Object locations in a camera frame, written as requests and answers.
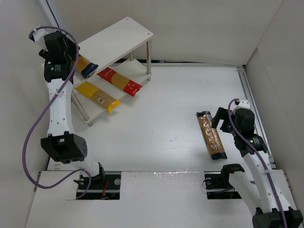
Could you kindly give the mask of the navy label spaghetti bag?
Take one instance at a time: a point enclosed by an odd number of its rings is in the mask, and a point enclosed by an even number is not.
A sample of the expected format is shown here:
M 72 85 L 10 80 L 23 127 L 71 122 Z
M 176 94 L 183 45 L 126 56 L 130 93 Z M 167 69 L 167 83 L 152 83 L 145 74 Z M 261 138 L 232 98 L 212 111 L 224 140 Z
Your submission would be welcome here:
M 87 58 L 79 55 L 79 59 L 76 65 L 76 70 L 80 73 L 80 75 L 87 79 L 94 74 L 94 72 L 98 69 L 99 65 L 91 62 Z

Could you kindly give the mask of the clear navy-end spaghetti bag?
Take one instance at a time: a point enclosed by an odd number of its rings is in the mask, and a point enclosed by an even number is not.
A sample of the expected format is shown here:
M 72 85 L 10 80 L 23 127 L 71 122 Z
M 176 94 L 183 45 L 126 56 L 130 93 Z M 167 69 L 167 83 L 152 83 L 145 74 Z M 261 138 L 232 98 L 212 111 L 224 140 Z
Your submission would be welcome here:
M 227 159 L 218 131 L 212 128 L 210 111 L 196 112 L 196 116 L 212 160 Z

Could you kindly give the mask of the yellow spaghetti bag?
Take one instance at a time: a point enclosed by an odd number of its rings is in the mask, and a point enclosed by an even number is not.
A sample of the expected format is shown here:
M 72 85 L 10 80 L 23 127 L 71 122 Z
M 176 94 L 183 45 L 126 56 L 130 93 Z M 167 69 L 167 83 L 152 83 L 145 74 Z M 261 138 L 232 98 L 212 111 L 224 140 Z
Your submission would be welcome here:
M 75 89 L 86 98 L 90 99 L 100 107 L 106 109 L 110 114 L 121 105 L 121 101 L 113 98 L 97 86 L 85 81 L 76 86 Z

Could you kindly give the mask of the red spaghetti bag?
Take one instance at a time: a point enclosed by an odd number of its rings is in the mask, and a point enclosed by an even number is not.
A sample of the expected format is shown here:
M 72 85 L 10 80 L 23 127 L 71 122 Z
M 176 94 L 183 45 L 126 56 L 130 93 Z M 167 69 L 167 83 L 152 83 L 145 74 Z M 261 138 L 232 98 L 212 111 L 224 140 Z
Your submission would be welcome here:
M 109 67 L 98 72 L 97 75 L 132 97 L 135 97 L 136 93 L 142 88 L 141 84 L 119 74 Z

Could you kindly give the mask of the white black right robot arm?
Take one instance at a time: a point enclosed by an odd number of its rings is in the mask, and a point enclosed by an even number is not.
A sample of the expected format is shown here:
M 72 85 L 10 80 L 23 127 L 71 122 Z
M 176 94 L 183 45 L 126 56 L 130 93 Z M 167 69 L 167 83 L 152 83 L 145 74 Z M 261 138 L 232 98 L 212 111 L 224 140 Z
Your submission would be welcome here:
M 229 164 L 222 168 L 223 181 L 237 190 L 246 203 L 255 228 L 298 228 L 303 222 L 300 210 L 294 209 L 273 177 L 264 140 L 255 134 L 255 115 L 249 108 L 233 111 L 220 107 L 212 118 L 212 128 L 223 120 L 221 131 L 233 135 L 235 147 L 247 164 L 253 181 L 243 167 Z

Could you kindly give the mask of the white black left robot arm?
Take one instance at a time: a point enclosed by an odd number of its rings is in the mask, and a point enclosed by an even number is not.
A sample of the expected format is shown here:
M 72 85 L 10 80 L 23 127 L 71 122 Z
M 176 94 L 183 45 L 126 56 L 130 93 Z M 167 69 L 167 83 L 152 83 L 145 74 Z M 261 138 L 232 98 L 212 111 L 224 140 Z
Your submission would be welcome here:
M 49 99 L 49 127 L 47 136 L 40 143 L 44 151 L 62 164 L 71 162 L 78 169 L 86 169 L 91 178 L 82 176 L 76 181 L 80 187 L 91 186 L 101 189 L 107 180 L 102 165 L 87 157 L 87 144 L 84 138 L 75 134 L 71 116 L 73 92 L 73 63 L 76 60 L 76 45 L 59 31 L 43 36 L 46 50 L 40 51 L 45 59 L 44 78 Z

